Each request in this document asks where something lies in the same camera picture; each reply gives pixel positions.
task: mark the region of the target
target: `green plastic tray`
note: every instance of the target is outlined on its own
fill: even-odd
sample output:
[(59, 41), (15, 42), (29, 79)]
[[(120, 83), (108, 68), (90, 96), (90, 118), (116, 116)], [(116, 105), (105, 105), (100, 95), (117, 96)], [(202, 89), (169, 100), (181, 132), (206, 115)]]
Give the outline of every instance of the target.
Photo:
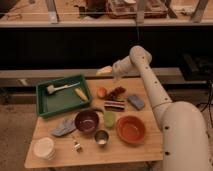
[[(55, 87), (80, 83), (74, 87), (59, 90), (54, 94), (47, 93), (47, 86), (53, 84)], [(88, 97), (88, 101), (83, 101), (74, 91), (75, 88), (81, 88)], [(43, 118), (55, 116), (71, 110), (87, 107), (92, 100), (89, 88), (83, 75), (65, 77), (56, 80), (40, 83), (36, 86), (36, 107), (37, 115)]]

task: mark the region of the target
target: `concrete floor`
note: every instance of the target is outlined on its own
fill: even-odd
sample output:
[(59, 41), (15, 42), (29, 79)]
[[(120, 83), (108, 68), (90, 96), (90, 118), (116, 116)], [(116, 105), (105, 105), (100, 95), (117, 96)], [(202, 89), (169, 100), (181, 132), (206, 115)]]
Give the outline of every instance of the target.
[[(174, 101), (185, 100), (194, 104), (205, 102), (206, 93), (202, 90), (168, 91)], [(209, 125), (208, 111), (204, 118)], [(24, 168), (26, 153), (36, 123), (35, 95), (13, 96), (9, 104), (0, 104), (0, 171), (29, 171)], [(213, 154), (213, 130), (209, 129)], [(59, 171), (145, 171), (145, 163), (113, 164), (88, 167), (59, 168)]]

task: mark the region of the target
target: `white container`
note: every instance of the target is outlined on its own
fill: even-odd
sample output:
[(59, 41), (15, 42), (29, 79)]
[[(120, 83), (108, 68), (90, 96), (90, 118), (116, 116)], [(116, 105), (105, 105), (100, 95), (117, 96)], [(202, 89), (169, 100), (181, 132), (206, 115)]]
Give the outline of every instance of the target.
[(44, 137), (36, 141), (33, 147), (35, 156), (51, 160), (55, 155), (54, 141), (49, 137)]

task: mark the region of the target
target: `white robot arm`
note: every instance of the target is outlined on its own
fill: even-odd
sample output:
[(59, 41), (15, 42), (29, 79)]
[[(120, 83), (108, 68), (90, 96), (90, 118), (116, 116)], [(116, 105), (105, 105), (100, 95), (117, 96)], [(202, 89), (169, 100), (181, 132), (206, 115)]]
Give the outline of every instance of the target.
[(188, 102), (172, 102), (150, 68), (151, 55), (134, 46), (112, 66), (115, 77), (133, 67), (140, 72), (156, 121), (163, 132), (163, 171), (212, 171), (207, 128), (201, 112)]

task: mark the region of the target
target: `wooden bowl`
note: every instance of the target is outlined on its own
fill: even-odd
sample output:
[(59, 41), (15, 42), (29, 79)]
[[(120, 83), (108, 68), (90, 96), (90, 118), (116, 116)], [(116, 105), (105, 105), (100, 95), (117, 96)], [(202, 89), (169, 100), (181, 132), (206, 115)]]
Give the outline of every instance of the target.
[(146, 129), (138, 117), (124, 116), (117, 121), (116, 131), (123, 141), (137, 145), (143, 141)]

